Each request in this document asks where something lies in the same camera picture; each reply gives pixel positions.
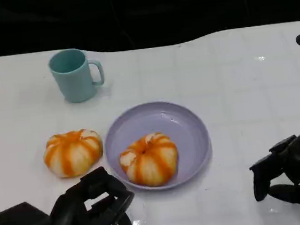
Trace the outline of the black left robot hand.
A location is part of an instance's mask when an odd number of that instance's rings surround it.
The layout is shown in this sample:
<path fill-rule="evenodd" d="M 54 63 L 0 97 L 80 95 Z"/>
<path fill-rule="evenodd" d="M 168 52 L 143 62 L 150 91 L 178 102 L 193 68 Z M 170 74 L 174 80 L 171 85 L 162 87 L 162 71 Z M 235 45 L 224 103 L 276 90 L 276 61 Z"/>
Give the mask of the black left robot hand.
<path fill-rule="evenodd" d="M 135 194 L 98 167 L 56 201 L 52 225 L 133 225 L 126 214 Z"/>

